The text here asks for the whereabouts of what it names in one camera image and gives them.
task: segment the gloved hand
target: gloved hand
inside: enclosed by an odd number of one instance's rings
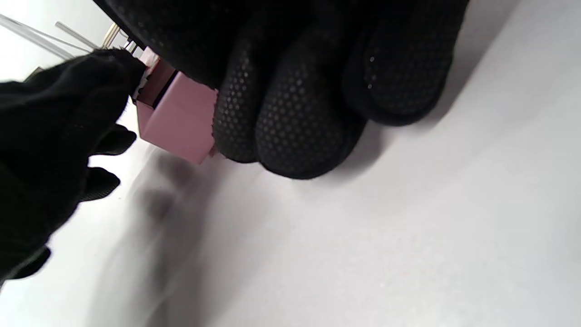
[[[99,50],[0,84],[0,286],[40,269],[50,235],[80,201],[119,185],[88,158],[121,154],[135,140],[115,121],[144,70],[125,50]]]
[[[468,0],[106,0],[190,78],[219,89],[217,149],[295,179],[351,152],[367,119],[436,104]]]

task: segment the pink cube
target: pink cube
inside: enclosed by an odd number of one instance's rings
[[[217,91],[181,72],[172,80],[168,66],[158,63],[151,66],[149,79],[142,87],[144,93],[137,95],[139,136],[189,162],[201,164],[214,147],[212,118]],[[167,84],[165,93],[159,95]]]

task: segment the white surface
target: white surface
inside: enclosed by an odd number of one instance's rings
[[[91,0],[0,0],[0,13],[63,41],[83,47],[55,27],[61,21],[94,43],[101,44],[113,23]],[[51,67],[61,59],[0,26],[0,81],[24,80],[37,67]],[[73,55],[82,51],[59,44]]]
[[[368,126],[320,179],[143,142],[98,158],[124,184],[5,286],[0,325],[581,326],[581,2],[501,28],[510,7],[472,4],[447,115]]]

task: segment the glove finger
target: glove finger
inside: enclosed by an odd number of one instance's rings
[[[279,62],[256,125],[263,166],[282,176],[322,175],[351,153],[365,120],[348,110],[340,76],[356,31],[352,8],[315,1],[317,20]]]
[[[236,31],[246,19],[240,0],[106,0],[156,54],[191,79],[218,89]]]
[[[24,267],[18,269],[18,271],[13,276],[11,276],[10,279],[23,279],[34,275],[44,266],[44,264],[46,264],[50,257],[51,249],[44,246],[44,249],[41,251],[40,255],[38,255],[36,258],[34,258],[34,260],[26,264]]]
[[[100,167],[90,167],[80,201],[100,200],[111,194],[120,183],[119,178],[107,170]]]
[[[241,30],[218,94],[213,136],[216,149],[233,161],[256,161],[254,127],[267,84],[304,19],[293,8],[276,7],[283,5],[263,8]]]
[[[97,145],[94,155],[120,155],[127,151],[137,139],[137,135],[125,128],[125,126],[115,124]]]
[[[407,125],[436,105],[469,0],[395,1],[378,8],[343,75],[347,103],[386,125]]]

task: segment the pink box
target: pink box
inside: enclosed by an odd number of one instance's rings
[[[172,74],[168,74],[167,65],[160,65],[159,60],[151,63],[152,53],[146,49],[141,58],[150,69],[141,86],[144,93],[136,95],[139,136],[189,162],[201,164],[214,147],[212,118],[217,91],[181,72],[170,81]],[[167,90],[160,96],[167,83]],[[152,96],[151,90],[158,95]]]

